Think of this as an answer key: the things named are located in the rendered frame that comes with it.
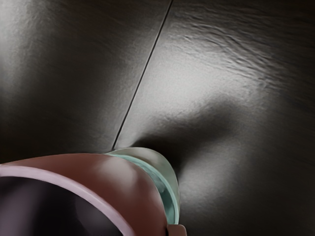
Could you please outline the brown cup with pink rim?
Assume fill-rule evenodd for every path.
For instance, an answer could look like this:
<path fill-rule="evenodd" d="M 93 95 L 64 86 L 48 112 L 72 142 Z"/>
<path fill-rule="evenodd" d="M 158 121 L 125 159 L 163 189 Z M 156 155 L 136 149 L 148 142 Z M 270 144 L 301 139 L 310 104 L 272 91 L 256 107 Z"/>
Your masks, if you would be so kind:
<path fill-rule="evenodd" d="M 150 176 L 107 154 L 0 164 L 0 236 L 187 236 Z"/>

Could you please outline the pale green glass bowl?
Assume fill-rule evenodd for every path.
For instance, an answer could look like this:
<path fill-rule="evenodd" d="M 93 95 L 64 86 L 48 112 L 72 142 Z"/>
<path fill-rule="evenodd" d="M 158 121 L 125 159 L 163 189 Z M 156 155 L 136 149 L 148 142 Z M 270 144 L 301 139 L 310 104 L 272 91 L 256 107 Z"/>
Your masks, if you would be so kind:
<path fill-rule="evenodd" d="M 157 151 L 144 147 L 128 147 L 108 152 L 142 168 L 154 182 L 162 199 L 168 224 L 178 224 L 180 218 L 180 190 L 174 169 Z"/>

